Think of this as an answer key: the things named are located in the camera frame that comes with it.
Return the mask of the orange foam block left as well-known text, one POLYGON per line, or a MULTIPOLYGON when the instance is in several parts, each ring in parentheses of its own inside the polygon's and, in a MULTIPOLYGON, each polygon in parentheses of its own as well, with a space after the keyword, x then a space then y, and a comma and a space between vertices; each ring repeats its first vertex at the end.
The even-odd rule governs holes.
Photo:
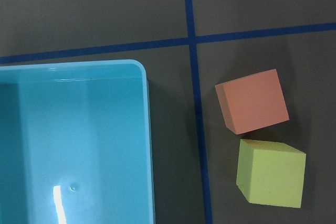
POLYGON ((289 120, 276 69, 215 86, 225 125, 236 135, 289 120))

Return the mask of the blue plastic bin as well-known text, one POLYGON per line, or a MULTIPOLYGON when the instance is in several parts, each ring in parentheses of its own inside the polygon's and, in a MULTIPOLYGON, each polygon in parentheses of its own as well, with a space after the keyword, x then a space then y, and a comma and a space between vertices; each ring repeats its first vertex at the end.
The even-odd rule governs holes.
POLYGON ((1 223, 155 223, 141 63, 1 67, 1 223))

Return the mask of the yellow-green foam block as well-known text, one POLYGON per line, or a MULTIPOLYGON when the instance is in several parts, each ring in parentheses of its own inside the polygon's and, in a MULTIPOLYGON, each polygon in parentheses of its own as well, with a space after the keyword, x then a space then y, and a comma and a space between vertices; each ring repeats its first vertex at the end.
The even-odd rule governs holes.
POLYGON ((300 208, 306 153, 285 143, 241 139, 236 185, 251 204, 300 208))

